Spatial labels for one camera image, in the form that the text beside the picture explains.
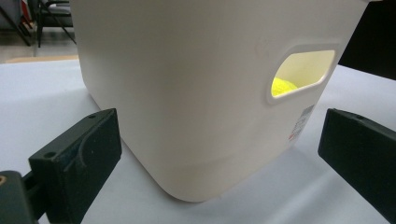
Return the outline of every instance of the black chair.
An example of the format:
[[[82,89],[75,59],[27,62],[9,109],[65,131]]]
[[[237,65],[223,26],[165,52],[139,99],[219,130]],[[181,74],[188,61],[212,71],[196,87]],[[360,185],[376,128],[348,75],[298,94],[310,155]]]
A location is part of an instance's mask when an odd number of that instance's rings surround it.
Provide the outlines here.
[[[30,26],[29,22],[22,14],[21,0],[0,1],[0,29],[15,30],[23,42],[27,46],[30,46],[29,41],[26,39],[26,36],[30,36],[30,33],[22,21],[25,21]]]
[[[69,1],[28,0],[28,6],[37,25],[37,45],[39,48],[44,27],[61,27],[76,44],[73,36],[65,29],[65,27],[73,27]]]

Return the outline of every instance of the yellow ball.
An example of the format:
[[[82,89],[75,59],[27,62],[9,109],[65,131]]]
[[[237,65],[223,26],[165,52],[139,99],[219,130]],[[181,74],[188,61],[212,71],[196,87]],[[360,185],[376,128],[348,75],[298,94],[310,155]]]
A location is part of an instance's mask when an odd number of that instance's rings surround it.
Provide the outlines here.
[[[275,77],[271,88],[271,93],[273,96],[278,96],[289,91],[297,90],[298,88],[291,82]]]

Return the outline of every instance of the white tabletop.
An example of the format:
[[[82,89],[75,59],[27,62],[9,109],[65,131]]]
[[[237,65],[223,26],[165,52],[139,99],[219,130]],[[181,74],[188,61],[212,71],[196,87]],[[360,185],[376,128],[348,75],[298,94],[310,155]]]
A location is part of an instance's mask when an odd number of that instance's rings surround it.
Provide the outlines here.
[[[327,108],[396,130],[396,81],[337,66],[294,147],[204,203],[168,196],[123,145],[83,223],[388,223],[318,156]],[[98,110],[78,61],[0,64],[0,170],[27,174],[32,154]]]

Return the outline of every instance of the sticker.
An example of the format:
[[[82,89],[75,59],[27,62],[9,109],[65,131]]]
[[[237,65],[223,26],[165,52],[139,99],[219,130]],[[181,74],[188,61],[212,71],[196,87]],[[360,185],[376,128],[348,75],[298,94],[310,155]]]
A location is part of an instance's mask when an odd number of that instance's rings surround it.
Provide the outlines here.
[[[291,131],[291,134],[289,136],[290,142],[297,139],[300,133],[303,131],[303,128],[305,124],[308,122],[309,116],[311,115],[314,106],[315,105],[309,106],[301,114],[300,118],[297,120],[296,125],[294,125],[293,131]]]

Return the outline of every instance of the beige container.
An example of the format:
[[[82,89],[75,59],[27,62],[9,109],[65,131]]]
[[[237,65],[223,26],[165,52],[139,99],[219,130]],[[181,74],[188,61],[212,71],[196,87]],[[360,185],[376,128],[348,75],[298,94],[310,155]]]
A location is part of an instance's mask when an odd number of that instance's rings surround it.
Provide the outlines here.
[[[93,99],[118,109],[128,147],[190,202],[219,196],[295,142],[368,3],[71,1]],[[275,76],[299,89],[273,96]]]

